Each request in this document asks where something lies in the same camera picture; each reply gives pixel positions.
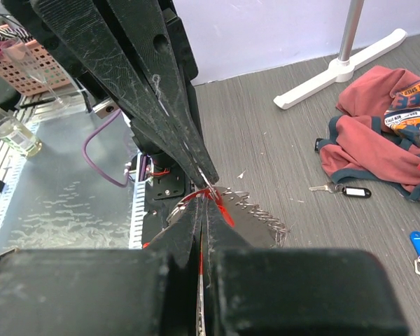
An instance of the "clear plastic container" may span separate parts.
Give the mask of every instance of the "clear plastic container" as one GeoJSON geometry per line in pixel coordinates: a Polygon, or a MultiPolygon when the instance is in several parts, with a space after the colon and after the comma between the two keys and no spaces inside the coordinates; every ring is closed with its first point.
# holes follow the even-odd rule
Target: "clear plastic container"
{"type": "Polygon", "coordinates": [[[6,142],[26,158],[35,156],[41,148],[42,142],[37,136],[31,133],[12,114],[0,108],[0,140],[6,142]]]}

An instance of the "gray floor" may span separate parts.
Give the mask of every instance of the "gray floor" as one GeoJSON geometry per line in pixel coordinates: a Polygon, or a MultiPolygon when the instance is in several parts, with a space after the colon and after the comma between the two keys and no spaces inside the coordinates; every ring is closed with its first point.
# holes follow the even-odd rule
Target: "gray floor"
{"type": "MultiPolygon", "coordinates": [[[[337,96],[350,82],[331,85],[287,111],[272,102],[326,70],[332,58],[197,88],[206,145],[220,174],[218,185],[249,191],[252,200],[285,221],[291,229],[288,247],[350,247],[375,254],[388,271],[412,335],[420,335],[420,276],[414,273],[417,255],[408,237],[420,231],[420,203],[371,181],[352,183],[371,189],[371,199],[308,191],[328,181],[314,141],[327,135],[329,119],[340,114],[337,96]],[[243,179],[237,178],[244,171],[243,179]]],[[[408,38],[353,79],[376,64],[420,75],[420,36],[408,38]]]]}

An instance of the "plastic basket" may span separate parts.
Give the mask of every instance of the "plastic basket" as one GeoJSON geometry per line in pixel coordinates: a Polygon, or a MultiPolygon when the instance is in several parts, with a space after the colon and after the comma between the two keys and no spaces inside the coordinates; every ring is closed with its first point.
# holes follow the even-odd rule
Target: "plastic basket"
{"type": "MultiPolygon", "coordinates": [[[[69,78],[59,64],[42,45],[33,40],[26,43],[26,46],[43,69],[50,87],[55,89],[70,84],[69,78]]],[[[47,91],[40,83],[28,78],[10,59],[3,55],[0,56],[0,77],[24,96],[32,96],[47,91]]]]}

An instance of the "red wire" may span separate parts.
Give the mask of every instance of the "red wire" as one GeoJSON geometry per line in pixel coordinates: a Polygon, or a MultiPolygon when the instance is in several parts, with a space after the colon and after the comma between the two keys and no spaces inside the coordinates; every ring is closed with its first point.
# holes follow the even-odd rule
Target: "red wire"
{"type": "Polygon", "coordinates": [[[169,169],[166,169],[166,170],[164,170],[160,173],[152,173],[151,176],[159,177],[159,176],[164,176],[164,175],[167,175],[167,174],[169,174],[169,169]]]}

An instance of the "purple cable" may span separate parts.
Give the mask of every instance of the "purple cable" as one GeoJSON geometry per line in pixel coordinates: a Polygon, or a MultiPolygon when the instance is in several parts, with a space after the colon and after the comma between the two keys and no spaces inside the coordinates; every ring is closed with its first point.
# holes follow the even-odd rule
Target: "purple cable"
{"type": "Polygon", "coordinates": [[[121,114],[121,110],[118,109],[117,111],[113,112],[113,115],[108,117],[108,120],[101,125],[100,127],[98,127],[93,133],[91,133],[91,135],[89,135],[87,137],[87,139],[84,141],[83,144],[83,157],[84,160],[91,166],[91,168],[93,168],[98,174],[100,174],[101,176],[103,176],[107,181],[115,184],[116,186],[120,187],[120,188],[126,188],[127,184],[129,183],[129,169],[126,167],[125,169],[125,177],[126,177],[126,181],[124,183],[118,182],[117,180],[114,180],[113,178],[111,178],[108,174],[106,174],[104,171],[102,171],[89,157],[89,155],[87,154],[87,145],[89,144],[90,140],[92,140],[93,138],[95,138],[98,133],[100,133],[102,130],[104,130],[107,126],[109,126],[110,123],[112,123],[116,118],[118,118],[118,116],[121,114]]]}
{"type": "Polygon", "coordinates": [[[147,161],[148,161],[148,157],[145,154],[141,157],[139,181],[145,181],[147,161]]]}

